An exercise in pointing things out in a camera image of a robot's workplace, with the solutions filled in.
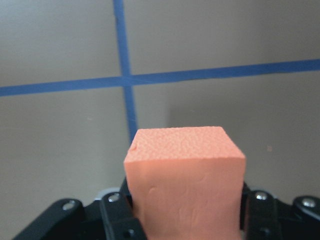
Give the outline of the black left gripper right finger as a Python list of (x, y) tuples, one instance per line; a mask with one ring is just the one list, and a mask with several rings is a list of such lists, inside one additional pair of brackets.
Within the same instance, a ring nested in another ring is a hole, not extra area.
[(286, 204), (269, 192), (250, 189), (244, 183), (240, 230), (244, 240), (318, 240), (320, 199), (302, 195)]

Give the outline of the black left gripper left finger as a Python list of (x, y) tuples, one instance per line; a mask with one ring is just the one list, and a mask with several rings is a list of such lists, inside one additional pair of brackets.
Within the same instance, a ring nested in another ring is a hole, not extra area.
[(147, 235), (133, 214), (127, 181), (101, 191), (85, 206), (74, 198), (52, 203), (29, 223), (16, 240), (145, 240)]

